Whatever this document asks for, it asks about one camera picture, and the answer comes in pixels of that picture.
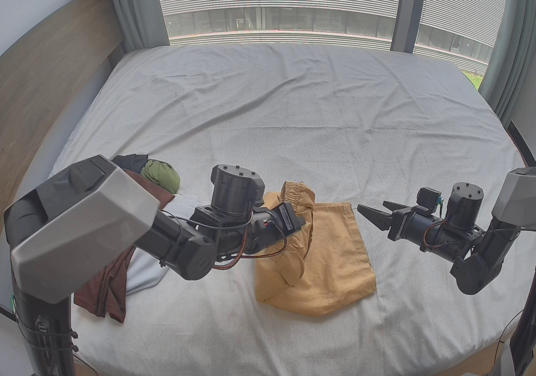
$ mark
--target cylindrical motor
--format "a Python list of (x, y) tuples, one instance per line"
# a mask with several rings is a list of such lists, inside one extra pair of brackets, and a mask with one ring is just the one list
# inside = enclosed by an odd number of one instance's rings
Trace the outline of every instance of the cylindrical motor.
[(264, 194), (264, 182), (256, 172), (239, 165), (217, 165), (210, 177), (214, 184), (211, 205), (218, 211), (247, 222), (257, 200)]
[(469, 182), (457, 182), (452, 187), (445, 218), (449, 224), (460, 230), (472, 229), (483, 198), (484, 192), (479, 186)]

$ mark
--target wall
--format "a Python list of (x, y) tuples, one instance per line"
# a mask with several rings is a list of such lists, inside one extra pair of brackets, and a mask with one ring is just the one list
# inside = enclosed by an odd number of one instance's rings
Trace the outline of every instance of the wall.
[[(39, 23), (64, 4), (71, 0), (0, 0), (0, 54), (6, 51), (11, 44), (17, 41), (28, 30)], [(37, 184), (31, 182), (42, 178), (44, 170), (47, 168), (49, 159), (54, 157), (57, 147), (63, 146), (58, 143), (58, 139), (66, 140), (72, 129), (76, 126), (81, 114), (91, 102), (92, 97), (102, 86), (104, 80), (109, 75), (109, 63), (101, 66), (92, 82), (83, 91), (84, 95), (73, 101), (73, 107), (66, 110), (55, 125), (56, 131), (47, 135), (48, 143), (42, 145), (39, 152), (40, 162), (33, 163), (34, 170), (27, 179), (27, 187), (34, 187)], [(11, 290), (9, 267), (9, 253), (7, 252), (5, 236), (0, 234), (0, 305), (6, 303), (6, 292)], [(26, 358), (24, 349), (21, 348), (21, 339), (18, 328), (3, 315), (0, 315), (0, 376), (30, 376), (31, 370)]]
[(536, 58), (512, 111), (512, 122), (536, 157)]

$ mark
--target brown garment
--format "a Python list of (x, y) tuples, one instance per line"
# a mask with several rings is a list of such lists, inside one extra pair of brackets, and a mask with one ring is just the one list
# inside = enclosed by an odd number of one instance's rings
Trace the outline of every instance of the brown garment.
[[(269, 209), (290, 201), (306, 223), (281, 255), (256, 260), (255, 293), (262, 303), (321, 316), (376, 291), (376, 277), (350, 203), (314, 199), (306, 185), (295, 182), (264, 196)], [(277, 243), (265, 253), (280, 247)]]
[[(126, 169), (124, 171), (160, 201), (159, 209), (163, 209), (175, 197), (136, 172)], [(123, 322), (126, 315), (126, 270), (135, 249), (135, 246), (131, 246), (123, 251), (119, 257), (76, 291), (74, 304), (96, 316), (104, 317), (108, 312), (111, 318)]]

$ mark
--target white bed sheet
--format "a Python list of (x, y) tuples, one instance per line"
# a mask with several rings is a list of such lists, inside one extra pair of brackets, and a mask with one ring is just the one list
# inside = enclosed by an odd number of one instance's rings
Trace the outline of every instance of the white bed sheet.
[[(317, 201), (413, 204), (419, 187), (485, 191), (486, 228), (522, 160), (454, 64), (406, 53), (306, 44), (160, 47), (126, 56), (71, 135), (55, 172), (102, 153), (170, 162), (180, 192), (210, 201), (218, 163), (266, 190), (304, 181)], [(522, 234), (497, 279), (462, 294), (451, 265), (392, 242), (356, 213), (377, 291), (322, 318), (258, 304), (254, 262), (189, 282), (166, 273), (127, 298), (124, 324), (73, 306), (80, 354), (119, 375), (424, 375), (499, 337), (524, 305), (536, 241)]]

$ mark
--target green grass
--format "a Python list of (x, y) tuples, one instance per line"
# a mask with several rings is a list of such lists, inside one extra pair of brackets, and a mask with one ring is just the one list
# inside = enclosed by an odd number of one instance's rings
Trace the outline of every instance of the green grass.
[(469, 81), (471, 81), (474, 85), (474, 88), (478, 90), (478, 87), (480, 87), (480, 83), (482, 82), (482, 75), (477, 75), (476, 73), (471, 73), (467, 71), (462, 71), (467, 78), (469, 78)]

